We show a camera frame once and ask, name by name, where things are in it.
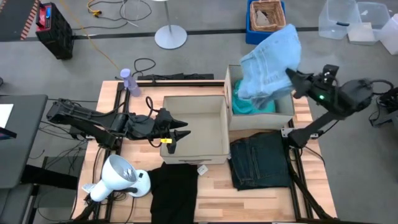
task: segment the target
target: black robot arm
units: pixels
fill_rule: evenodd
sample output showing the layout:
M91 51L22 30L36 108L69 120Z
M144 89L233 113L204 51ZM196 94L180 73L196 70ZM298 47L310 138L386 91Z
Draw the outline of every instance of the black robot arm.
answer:
M318 75L304 74L287 69L290 80L296 92L294 98L309 96L318 105L328 110L327 113L313 121L305 128L295 129L288 135L288 142L291 146L303 148L310 136L316 134L322 127L333 120L342 120L367 108L372 101L373 83L383 82L393 87L392 83L385 80L359 79L346 82L339 86L336 74L339 67L325 65L323 71Z
M99 146L111 150L120 147L122 137L130 140L148 139L150 142L162 138L171 139L171 143L167 143L167 149L173 154L176 142L190 134L190 131L170 132L171 129L184 127L188 123L173 119L165 108L156 110L158 114L155 119L135 113L118 113L118 108L101 113L70 100L58 99L47 113L47 119L55 124L69 124L95 137Z

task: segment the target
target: yellow tag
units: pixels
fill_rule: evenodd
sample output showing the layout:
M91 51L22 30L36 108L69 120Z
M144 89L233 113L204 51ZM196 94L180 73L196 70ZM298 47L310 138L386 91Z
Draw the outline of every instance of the yellow tag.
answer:
M172 139L160 139L161 143L171 143L173 142Z

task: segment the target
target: purple bottle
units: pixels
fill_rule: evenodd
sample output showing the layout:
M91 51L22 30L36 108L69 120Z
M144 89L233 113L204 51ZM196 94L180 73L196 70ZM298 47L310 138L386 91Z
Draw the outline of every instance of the purple bottle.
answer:
M124 87L128 88L132 96L140 96L141 90L138 87L136 80L131 76L130 69L125 68L120 71L120 77L124 82Z

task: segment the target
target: cardboard box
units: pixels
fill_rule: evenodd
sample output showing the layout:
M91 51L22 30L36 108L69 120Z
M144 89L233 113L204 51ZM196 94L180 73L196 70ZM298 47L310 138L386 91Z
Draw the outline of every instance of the cardboard box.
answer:
M173 118L188 123L178 128L191 133L177 142L174 154L163 144L160 155L167 164L223 164L229 154L226 101L218 96L166 96L164 108Z
M276 113L233 114L232 92L237 80L243 79L242 68L239 65L229 65L226 71L224 92L228 107L229 130L245 129L280 129L284 127L294 115L292 95L275 100Z

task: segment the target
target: black crate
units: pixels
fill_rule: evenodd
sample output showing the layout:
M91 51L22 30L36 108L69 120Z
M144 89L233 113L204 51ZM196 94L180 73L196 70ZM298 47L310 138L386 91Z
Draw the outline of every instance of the black crate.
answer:
M45 12L47 12L48 7L51 8L49 18L46 18L45 14L43 15L43 12L40 12L44 7ZM40 16L44 16L45 18L44 25L40 23ZM51 51L51 53L54 54L57 59L65 60L72 58L73 32L69 23L65 20L54 3L50 2L40 4L40 7L37 10L36 24L38 24L38 28L36 30L37 38Z

